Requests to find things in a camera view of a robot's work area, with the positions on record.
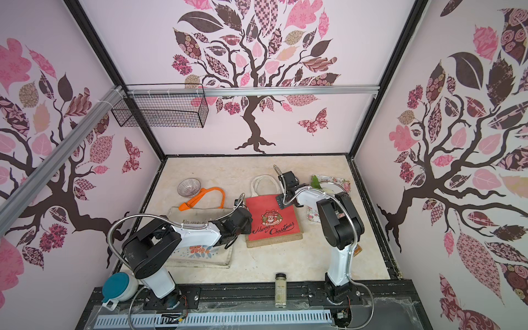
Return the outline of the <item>red Christmas jute bag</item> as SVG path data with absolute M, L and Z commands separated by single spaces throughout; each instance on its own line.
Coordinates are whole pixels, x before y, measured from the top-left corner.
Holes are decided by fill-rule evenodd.
M 252 216 L 250 234 L 246 237 L 248 248 L 259 248 L 303 238 L 303 231 L 294 209 L 279 206 L 282 193 L 279 183 L 270 175 L 254 177 L 250 184 L 251 195 L 246 207 Z

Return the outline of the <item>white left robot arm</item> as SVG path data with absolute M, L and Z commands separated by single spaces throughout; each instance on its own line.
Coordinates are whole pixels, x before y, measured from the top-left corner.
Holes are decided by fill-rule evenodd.
M 176 290 L 176 283 L 165 268 L 174 251 L 195 246 L 228 249 L 239 235 L 248 235 L 251 229 L 252 216 L 244 207 L 200 224 L 183 225 L 170 222 L 166 217 L 153 216 L 123 243 L 122 253 L 135 278 L 157 298 L 165 298 Z

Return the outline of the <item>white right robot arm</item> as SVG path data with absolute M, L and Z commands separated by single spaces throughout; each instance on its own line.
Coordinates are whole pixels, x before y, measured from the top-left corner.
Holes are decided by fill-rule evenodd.
M 278 173 L 282 193 L 276 198 L 281 209 L 310 207 L 317 210 L 327 243 L 333 248 L 327 278 L 335 287 L 352 282 L 353 253 L 364 234 L 364 224 L 346 191 L 329 192 L 301 184 L 291 171 Z

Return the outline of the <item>canvas tote bag orange handles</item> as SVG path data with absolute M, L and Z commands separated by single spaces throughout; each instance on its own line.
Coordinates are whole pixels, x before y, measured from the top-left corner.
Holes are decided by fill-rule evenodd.
M 220 205 L 198 208 L 200 200 L 210 194 L 221 194 Z M 181 204 L 169 209 L 167 217 L 175 224 L 180 234 L 173 254 L 166 262 L 166 267 L 180 268 L 224 268 L 228 269 L 232 261 L 232 250 L 221 244 L 218 225 L 213 224 L 232 210 L 225 208 L 225 192 L 221 188 L 202 188 L 198 194 Z

